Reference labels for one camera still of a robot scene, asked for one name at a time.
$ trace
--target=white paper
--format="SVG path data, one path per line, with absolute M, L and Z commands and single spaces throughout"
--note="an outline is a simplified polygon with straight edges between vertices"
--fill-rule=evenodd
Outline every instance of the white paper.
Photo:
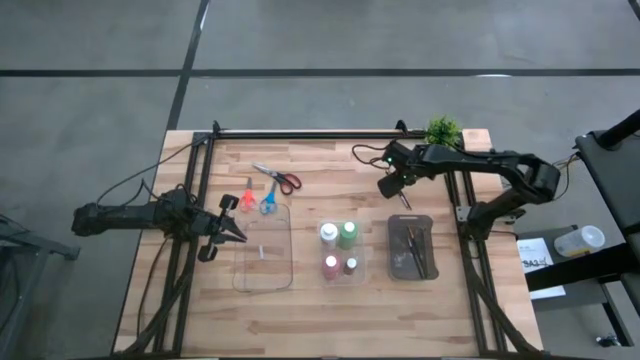
M 547 249 L 547 244 L 543 238 L 518 240 L 518 252 L 520 253 L 520 261 L 524 273 L 539 270 L 547 266 L 553 265 L 551 254 Z M 531 291 L 529 293 L 531 300 L 544 299 L 556 296 L 564 296 L 564 287 L 554 286 L 548 289 Z

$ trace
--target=green plant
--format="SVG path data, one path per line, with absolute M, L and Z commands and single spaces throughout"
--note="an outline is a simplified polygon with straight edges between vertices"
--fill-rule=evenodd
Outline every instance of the green plant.
M 435 116 L 429 121 L 424 141 L 429 144 L 454 147 L 460 142 L 460 130 L 456 121 L 447 115 Z

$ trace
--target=scissors blade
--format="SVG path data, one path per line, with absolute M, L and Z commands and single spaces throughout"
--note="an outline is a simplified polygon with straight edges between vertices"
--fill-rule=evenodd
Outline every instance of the scissors blade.
M 256 168 L 256 169 L 258 169 L 258 170 L 262 171 L 263 173 L 265 173 L 265 174 L 267 174 L 267 175 L 269 175 L 269 176 L 275 177 L 276 175 L 278 175 L 275 171 L 273 171 L 273 170 L 269 169 L 268 167 L 266 167 L 266 166 L 264 166 L 264 165 L 262 165 L 262 164 L 259 164 L 259 163 L 251 163 L 251 165 L 253 165 L 253 167 L 254 167 L 254 168 Z

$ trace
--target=paint bottle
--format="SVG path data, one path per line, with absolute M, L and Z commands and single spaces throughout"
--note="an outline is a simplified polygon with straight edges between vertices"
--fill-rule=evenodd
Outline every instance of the paint bottle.
M 329 253 L 322 262 L 322 274 L 327 280 L 335 280 L 340 275 L 341 261 L 336 253 Z
M 334 224 L 326 223 L 320 228 L 320 239 L 329 249 L 336 248 L 338 234 L 338 227 Z
M 351 250 L 356 243 L 356 237 L 358 236 L 358 227 L 355 223 L 348 221 L 340 227 L 340 241 L 338 246 L 343 250 Z
M 356 260 L 356 258 L 347 259 L 347 262 L 344 263 L 345 275 L 353 274 L 356 271 L 357 266 L 358 266 L 358 260 Z
M 555 239 L 553 246 L 564 257 L 590 254 L 604 246 L 604 234 L 593 225 L 584 226 Z

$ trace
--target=pink bottle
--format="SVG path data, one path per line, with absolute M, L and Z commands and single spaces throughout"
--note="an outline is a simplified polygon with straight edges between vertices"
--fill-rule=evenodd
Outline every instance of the pink bottle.
M 335 280 L 340 275 L 342 261 L 336 253 L 329 253 L 322 263 L 322 273 L 325 279 Z

